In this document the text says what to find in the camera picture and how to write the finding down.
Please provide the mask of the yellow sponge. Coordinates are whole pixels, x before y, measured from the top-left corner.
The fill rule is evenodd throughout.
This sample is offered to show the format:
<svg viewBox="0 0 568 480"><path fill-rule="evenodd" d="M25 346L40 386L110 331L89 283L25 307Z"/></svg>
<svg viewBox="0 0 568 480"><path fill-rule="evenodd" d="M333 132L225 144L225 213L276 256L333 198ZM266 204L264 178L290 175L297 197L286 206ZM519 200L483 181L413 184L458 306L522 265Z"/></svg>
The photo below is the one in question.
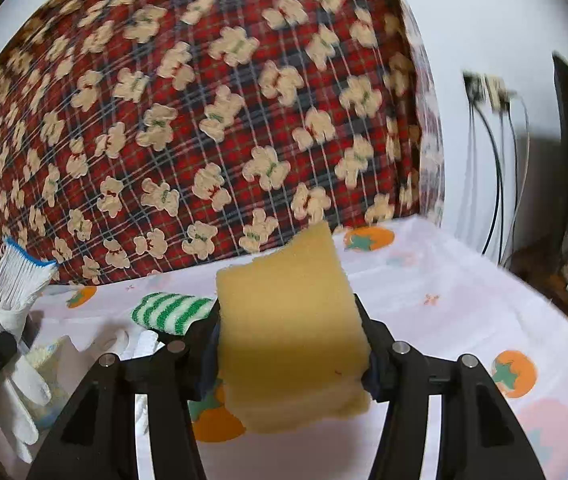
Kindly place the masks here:
<svg viewBox="0 0 568 480"><path fill-rule="evenodd" d="M369 409L371 347L331 230L316 223L270 255L217 274L226 408L254 434Z"/></svg>

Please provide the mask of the green white striped sock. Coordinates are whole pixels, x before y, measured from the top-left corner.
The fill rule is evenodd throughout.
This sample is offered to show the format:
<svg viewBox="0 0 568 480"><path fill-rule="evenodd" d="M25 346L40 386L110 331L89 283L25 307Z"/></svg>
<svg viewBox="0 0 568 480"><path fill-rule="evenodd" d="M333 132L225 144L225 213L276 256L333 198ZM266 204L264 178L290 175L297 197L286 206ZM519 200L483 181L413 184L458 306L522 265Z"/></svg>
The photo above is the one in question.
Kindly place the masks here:
<svg viewBox="0 0 568 480"><path fill-rule="evenodd" d="M210 298L153 292L133 309L133 322L158 333L184 336L195 322L206 318L214 306Z"/></svg>

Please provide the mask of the white work glove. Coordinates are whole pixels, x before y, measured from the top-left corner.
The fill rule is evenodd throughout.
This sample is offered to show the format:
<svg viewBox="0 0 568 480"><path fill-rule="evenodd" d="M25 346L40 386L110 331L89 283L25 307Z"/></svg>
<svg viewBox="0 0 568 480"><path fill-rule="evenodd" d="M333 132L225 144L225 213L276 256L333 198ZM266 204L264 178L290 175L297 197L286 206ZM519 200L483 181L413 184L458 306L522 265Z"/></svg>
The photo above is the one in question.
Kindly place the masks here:
<svg viewBox="0 0 568 480"><path fill-rule="evenodd" d="M26 358L23 334L35 300L56 270L56 262L38 260L10 237L0 248L0 347L8 349L0 364L0 434L27 464L41 439L36 411L52 403L52 387Z"/></svg>

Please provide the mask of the red plaid teddy bear blanket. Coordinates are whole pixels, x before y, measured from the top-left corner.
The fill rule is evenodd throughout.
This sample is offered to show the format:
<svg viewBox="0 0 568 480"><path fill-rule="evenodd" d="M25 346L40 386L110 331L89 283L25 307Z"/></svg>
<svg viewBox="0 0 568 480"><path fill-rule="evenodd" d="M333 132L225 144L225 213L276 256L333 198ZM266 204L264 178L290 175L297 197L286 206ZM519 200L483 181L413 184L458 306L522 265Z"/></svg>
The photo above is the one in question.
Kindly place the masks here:
<svg viewBox="0 0 568 480"><path fill-rule="evenodd" d="M403 0L48 0L0 52L0 248L100 285L444 212Z"/></svg>

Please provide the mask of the white wall outlet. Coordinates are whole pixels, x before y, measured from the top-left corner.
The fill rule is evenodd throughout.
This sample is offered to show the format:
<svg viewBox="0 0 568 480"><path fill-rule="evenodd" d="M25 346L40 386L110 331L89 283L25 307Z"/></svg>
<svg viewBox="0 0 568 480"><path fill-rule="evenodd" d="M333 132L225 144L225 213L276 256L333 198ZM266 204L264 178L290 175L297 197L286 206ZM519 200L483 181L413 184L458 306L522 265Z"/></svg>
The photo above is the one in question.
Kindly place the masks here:
<svg viewBox="0 0 568 480"><path fill-rule="evenodd" d="M516 92L508 90L502 78L480 75L469 70L464 70L462 76L470 105L488 101L493 113L506 114L510 110Z"/></svg>

